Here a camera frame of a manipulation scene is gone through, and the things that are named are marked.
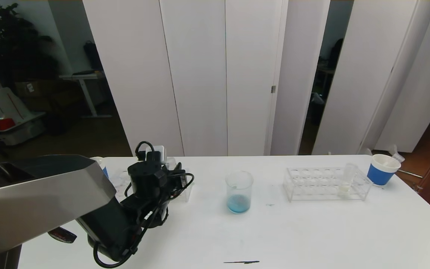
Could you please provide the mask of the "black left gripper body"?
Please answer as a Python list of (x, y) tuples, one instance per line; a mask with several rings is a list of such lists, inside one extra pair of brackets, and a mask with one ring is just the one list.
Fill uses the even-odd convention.
[(167, 178), (171, 192), (180, 192), (187, 184), (185, 170), (169, 170)]

